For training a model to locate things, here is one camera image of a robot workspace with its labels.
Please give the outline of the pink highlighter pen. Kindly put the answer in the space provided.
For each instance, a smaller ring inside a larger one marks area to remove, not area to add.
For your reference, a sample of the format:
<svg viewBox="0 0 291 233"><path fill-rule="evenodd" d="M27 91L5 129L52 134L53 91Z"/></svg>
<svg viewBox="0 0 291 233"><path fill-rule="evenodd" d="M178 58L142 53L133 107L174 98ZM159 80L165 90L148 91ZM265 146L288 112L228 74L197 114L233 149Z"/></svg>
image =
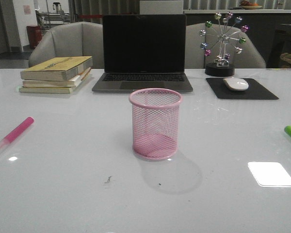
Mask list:
<svg viewBox="0 0 291 233"><path fill-rule="evenodd" d="M3 151L14 142L25 130L27 130L34 123L34 118L31 116L27 117L23 122L21 122L17 127L15 127L10 133L8 133L0 141L0 155Z"/></svg>

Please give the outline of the pink mesh pen holder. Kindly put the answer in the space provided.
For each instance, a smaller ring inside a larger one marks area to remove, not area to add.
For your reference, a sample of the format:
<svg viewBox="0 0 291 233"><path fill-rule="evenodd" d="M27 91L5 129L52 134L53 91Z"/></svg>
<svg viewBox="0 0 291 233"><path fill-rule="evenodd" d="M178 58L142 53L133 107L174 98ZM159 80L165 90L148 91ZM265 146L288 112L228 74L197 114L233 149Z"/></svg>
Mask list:
<svg viewBox="0 0 291 233"><path fill-rule="evenodd" d="M129 96L134 151L149 160L172 157L178 148L178 116L182 95L164 88L146 88Z"/></svg>

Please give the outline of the grey open laptop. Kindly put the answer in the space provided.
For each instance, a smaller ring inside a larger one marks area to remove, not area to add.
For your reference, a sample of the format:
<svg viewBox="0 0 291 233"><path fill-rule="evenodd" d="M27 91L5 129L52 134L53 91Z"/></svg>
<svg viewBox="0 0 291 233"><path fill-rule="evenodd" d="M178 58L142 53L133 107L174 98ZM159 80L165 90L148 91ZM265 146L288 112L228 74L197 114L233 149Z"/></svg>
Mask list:
<svg viewBox="0 0 291 233"><path fill-rule="evenodd" d="M186 16L103 17L104 73L94 92L193 90L185 75Z"/></svg>

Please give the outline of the middle cream book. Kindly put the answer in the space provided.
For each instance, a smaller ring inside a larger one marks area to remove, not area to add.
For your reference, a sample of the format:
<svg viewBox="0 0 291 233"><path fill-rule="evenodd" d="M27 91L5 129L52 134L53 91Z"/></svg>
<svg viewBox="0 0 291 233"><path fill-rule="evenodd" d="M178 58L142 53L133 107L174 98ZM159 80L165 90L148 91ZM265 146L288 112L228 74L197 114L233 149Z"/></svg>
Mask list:
<svg viewBox="0 0 291 233"><path fill-rule="evenodd" d="M83 73L76 75L68 81L38 81L24 80L24 87L77 87L90 74L91 68L87 68Z"/></svg>

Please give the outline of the top yellow book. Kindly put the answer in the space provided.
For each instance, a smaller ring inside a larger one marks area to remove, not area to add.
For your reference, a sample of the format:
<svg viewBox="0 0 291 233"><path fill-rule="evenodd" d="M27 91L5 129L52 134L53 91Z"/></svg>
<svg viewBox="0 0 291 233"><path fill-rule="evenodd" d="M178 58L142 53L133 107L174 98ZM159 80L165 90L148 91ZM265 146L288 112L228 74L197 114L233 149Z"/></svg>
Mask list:
<svg viewBox="0 0 291 233"><path fill-rule="evenodd" d="M68 81L93 65L92 56L55 57L20 73L23 80Z"/></svg>

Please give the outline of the white computer mouse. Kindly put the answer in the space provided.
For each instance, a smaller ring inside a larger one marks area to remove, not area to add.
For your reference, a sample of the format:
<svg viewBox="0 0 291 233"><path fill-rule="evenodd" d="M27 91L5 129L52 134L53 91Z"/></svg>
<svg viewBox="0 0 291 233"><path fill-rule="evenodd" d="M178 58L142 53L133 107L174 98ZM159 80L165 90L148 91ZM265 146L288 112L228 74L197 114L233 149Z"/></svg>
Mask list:
<svg viewBox="0 0 291 233"><path fill-rule="evenodd" d="M223 78L225 86L232 91L245 91L249 88L249 84L245 79L228 77Z"/></svg>

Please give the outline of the ferris wheel desk ornament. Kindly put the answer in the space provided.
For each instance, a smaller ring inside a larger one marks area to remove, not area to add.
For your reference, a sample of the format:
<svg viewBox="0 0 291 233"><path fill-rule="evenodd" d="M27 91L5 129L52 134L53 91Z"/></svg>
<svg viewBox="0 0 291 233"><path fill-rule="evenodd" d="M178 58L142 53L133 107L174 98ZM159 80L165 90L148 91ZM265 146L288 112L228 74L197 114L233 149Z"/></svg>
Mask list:
<svg viewBox="0 0 291 233"><path fill-rule="evenodd" d="M245 33L249 30L247 25L241 26L235 32L230 30L233 26L229 26L229 21L234 19L234 25L242 22L243 18L240 16L234 17L232 11L227 13L217 12L214 14L214 19L218 21L215 25L212 21L208 20L205 22L205 29L199 31L200 37L211 36L212 42L203 42L200 44L200 48L204 51L204 56L209 57L212 55L212 50L217 48L217 54L213 59L213 62L207 63L205 66L205 73L215 77L230 77L235 73L235 67L230 62L231 53L228 52L227 48L231 47L234 49L236 54L241 54L243 48L239 45L244 45L247 42L245 37L238 36L239 33Z"/></svg>

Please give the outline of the black mouse pad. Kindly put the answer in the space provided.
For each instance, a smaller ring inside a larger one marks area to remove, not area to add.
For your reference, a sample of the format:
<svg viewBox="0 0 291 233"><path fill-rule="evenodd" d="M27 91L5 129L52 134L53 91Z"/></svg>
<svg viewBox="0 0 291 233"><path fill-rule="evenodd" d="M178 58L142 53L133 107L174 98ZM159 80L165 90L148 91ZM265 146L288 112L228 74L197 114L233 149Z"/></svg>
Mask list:
<svg viewBox="0 0 291 233"><path fill-rule="evenodd" d="M223 78L206 78L206 81L219 99L226 100L278 100L275 94L252 78L245 78L249 87L246 90L230 90Z"/></svg>

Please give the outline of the bottom pale green book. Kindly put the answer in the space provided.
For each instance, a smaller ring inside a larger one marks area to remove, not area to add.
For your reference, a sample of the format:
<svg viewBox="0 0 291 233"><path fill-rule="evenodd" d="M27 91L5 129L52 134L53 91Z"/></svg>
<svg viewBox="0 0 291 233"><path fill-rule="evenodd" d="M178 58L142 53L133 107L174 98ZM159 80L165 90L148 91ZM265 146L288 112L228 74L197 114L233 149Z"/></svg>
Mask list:
<svg viewBox="0 0 291 233"><path fill-rule="evenodd" d="M18 91L21 93L71 94L75 89L78 88L78 86L77 87L24 87L22 85L21 87L18 88Z"/></svg>

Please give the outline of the red bin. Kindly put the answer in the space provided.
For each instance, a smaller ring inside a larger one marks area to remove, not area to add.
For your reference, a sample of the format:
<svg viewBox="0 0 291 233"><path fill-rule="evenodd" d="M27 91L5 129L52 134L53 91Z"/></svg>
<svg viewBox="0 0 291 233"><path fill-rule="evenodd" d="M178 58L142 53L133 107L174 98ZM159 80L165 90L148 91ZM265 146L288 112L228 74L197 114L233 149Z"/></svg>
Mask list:
<svg viewBox="0 0 291 233"><path fill-rule="evenodd" d="M30 48L35 49L42 40L41 27L39 25L28 25L26 29Z"/></svg>

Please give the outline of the fruit bowl on counter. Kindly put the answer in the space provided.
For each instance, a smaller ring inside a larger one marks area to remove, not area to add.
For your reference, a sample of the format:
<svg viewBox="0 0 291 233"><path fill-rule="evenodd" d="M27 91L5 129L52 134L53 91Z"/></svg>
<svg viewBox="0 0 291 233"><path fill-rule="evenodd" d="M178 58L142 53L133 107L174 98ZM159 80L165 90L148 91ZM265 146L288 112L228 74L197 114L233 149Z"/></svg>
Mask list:
<svg viewBox="0 0 291 233"><path fill-rule="evenodd" d="M241 0L239 6L245 10L255 10L262 8L262 6L259 5L258 3L250 2L248 0Z"/></svg>

